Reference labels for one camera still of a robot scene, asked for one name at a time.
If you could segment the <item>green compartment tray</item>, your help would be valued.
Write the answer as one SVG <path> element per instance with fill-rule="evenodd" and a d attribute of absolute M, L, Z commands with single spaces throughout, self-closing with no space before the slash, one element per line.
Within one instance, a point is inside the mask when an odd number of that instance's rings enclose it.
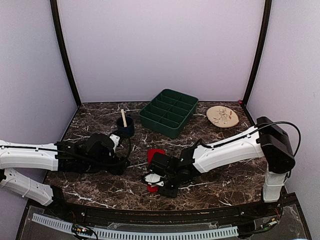
<path fill-rule="evenodd" d="M 162 90 L 139 112 L 143 127 L 176 139 L 196 111 L 198 98 L 172 89 Z"/>

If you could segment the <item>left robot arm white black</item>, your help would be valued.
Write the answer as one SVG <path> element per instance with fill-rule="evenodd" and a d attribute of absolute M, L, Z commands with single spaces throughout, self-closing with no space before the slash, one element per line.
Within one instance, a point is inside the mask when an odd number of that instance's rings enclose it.
<path fill-rule="evenodd" d="M 50 206 L 60 218 L 71 213 L 65 203 L 61 188 L 37 182 L 17 171 L 42 169 L 51 172 L 94 174 L 107 171 L 122 175 L 129 166 L 128 156 L 117 156 L 116 148 L 121 143 L 119 135 L 94 133 L 84 141 L 72 143 L 58 141 L 48 144 L 18 144 L 0 142 L 0 186 L 11 192 Z"/>

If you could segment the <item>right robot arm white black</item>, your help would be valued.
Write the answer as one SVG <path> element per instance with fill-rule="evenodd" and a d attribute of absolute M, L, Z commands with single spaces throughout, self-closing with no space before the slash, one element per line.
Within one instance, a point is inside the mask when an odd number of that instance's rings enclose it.
<path fill-rule="evenodd" d="M 229 138 L 209 144 L 199 139 L 183 149 L 179 157 L 156 152 L 143 182 L 157 187 L 160 195 L 175 198 L 180 185 L 199 174 L 243 160 L 265 158 L 267 169 L 262 201 L 255 205 L 255 213 L 266 217 L 280 198 L 282 187 L 296 165 L 298 152 L 292 149 L 289 135 L 280 125 L 294 126 L 291 122 L 273 122 L 262 116 L 256 125 Z"/>

